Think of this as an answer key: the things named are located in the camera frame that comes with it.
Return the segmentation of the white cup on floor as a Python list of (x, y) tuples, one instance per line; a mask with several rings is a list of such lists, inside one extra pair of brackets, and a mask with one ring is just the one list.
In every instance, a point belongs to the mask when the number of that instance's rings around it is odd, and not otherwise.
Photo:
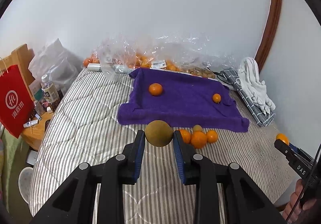
[(30, 183), (31, 177), (33, 174), (32, 167), (25, 167), (21, 170), (18, 177), (18, 189), (23, 200), (29, 204), (29, 191), (30, 191)]

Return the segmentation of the clear plastic bag left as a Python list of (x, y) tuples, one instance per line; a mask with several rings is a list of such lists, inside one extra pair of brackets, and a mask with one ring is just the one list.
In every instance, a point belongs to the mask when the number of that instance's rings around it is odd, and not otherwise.
[(66, 49), (59, 39), (36, 52), (28, 67), (38, 81), (47, 74), (63, 94), (66, 94), (81, 69), (82, 59)]

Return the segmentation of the clear plastic bag of oranges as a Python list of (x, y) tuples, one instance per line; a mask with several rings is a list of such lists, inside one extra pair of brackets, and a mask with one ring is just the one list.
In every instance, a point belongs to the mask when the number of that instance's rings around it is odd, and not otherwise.
[[(177, 35), (126, 37), (122, 34), (107, 38), (98, 48), (101, 65), (119, 64), (136, 70), (147, 68), (182, 72), (188, 68), (207, 68), (219, 72), (229, 67), (225, 55), (209, 52), (207, 37), (187, 38)], [(117, 80), (121, 73), (103, 72), (108, 79)]]

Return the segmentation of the grey checked cloth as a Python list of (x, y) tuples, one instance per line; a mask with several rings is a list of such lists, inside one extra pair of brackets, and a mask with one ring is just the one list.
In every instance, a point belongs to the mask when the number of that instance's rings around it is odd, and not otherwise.
[(236, 70), (233, 68), (225, 69), (220, 71), (217, 76), (222, 82), (231, 85), (232, 89), (237, 91), (259, 126), (269, 126), (272, 123), (275, 113), (271, 111), (269, 114), (264, 115), (261, 109), (252, 102), (252, 98), (242, 89), (241, 80)]

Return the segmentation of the red paper bag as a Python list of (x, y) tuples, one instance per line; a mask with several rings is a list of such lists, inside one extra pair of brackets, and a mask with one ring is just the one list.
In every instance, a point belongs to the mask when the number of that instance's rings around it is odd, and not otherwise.
[(19, 137), (23, 125), (34, 109), (33, 100), (24, 84), (17, 65), (11, 65), (1, 75), (1, 124), (14, 137)]

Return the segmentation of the wooden bedside table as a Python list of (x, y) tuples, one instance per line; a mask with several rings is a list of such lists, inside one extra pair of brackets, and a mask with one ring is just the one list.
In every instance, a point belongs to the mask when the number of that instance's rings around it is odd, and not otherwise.
[(38, 124), (25, 128), (22, 133), (22, 139), (35, 151), (38, 151), (45, 135), (46, 121), (52, 119), (53, 113), (44, 113), (42, 120)]

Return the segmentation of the plastic wrap roll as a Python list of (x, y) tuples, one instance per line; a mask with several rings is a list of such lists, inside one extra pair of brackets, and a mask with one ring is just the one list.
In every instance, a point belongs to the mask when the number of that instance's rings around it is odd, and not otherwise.
[(101, 65), (96, 63), (90, 63), (86, 67), (89, 71), (95, 71), (95, 72), (107, 72), (107, 73), (125, 73), (129, 74), (132, 71), (134, 71), (133, 68), (129, 68), (125, 65), (119, 65), (119, 64), (107, 64), (107, 65)]

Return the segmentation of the small yellow-green fruit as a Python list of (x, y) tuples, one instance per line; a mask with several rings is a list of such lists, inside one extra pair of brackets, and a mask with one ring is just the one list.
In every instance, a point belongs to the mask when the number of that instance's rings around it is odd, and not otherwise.
[(203, 128), (199, 124), (193, 126), (193, 132), (202, 132), (202, 131), (203, 131)]

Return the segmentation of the large orange group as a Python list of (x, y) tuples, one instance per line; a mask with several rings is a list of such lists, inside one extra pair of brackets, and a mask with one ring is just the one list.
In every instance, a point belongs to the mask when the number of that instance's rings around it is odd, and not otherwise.
[(202, 149), (207, 144), (207, 135), (200, 131), (194, 132), (191, 135), (190, 144), (195, 149)]

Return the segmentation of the orange tangerine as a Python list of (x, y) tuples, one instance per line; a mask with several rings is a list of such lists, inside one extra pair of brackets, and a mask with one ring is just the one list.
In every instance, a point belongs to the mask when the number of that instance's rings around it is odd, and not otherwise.
[(213, 144), (218, 141), (218, 133), (215, 130), (207, 131), (206, 136), (207, 136), (207, 142), (209, 144)]

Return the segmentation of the yellow-green round fruit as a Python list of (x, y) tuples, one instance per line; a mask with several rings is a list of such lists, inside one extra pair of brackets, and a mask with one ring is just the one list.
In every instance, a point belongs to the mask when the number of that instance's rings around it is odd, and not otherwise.
[(164, 147), (172, 140), (173, 129), (166, 122), (155, 120), (145, 128), (147, 141), (155, 147)]

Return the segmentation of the purple towel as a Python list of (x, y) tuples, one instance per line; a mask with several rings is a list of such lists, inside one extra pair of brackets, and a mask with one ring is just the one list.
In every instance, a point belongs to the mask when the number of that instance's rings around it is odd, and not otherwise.
[[(179, 128), (199, 124), (204, 128), (248, 131), (249, 120), (237, 109), (229, 89), (216, 80), (147, 68), (138, 68), (129, 76), (134, 80), (133, 90), (128, 103), (119, 108), (121, 125), (162, 120)], [(160, 96), (149, 93), (153, 83), (163, 87)], [(220, 103), (213, 102), (214, 94), (220, 94)]]

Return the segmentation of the small orange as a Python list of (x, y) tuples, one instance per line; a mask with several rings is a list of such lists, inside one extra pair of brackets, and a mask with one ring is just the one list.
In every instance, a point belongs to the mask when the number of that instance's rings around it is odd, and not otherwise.
[(275, 138), (276, 140), (281, 140), (281, 141), (283, 141), (286, 145), (290, 145), (290, 141), (289, 141), (289, 139), (288, 139), (288, 137), (286, 137), (284, 134), (282, 134), (282, 133), (278, 133), (277, 135), (276, 135), (276, 138)]
[(216, 103), (216, 104), (220, 103), (220, 102), (221, 102), (221, 96), (220, 96), (220, 94), (214, 94), (214, 95), (212, 96), (212, 100), (213, 100), (213, 102)]

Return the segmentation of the plastic water bottle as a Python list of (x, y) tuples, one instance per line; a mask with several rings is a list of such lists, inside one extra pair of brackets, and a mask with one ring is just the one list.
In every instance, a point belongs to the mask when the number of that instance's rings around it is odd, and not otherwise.
[(45, 100), (49, 104), (54, 104), (59, 101), (59, 94), (54, 83), (50, 80), (49, 75), (45, 74), (41, 77), (41, 89)]

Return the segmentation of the brown wooden door frame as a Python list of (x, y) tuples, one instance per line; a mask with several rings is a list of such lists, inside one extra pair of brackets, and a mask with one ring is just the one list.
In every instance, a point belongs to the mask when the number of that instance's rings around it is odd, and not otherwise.
[(281, 15), (281, 8), (282, 0), (270, 0), (269, 13), (263, 31), (262, 40), (255, 55), (255, 60), (258, 64), (258, 70), (260, 72), (265, 65), (270, 49), (274, 42)]

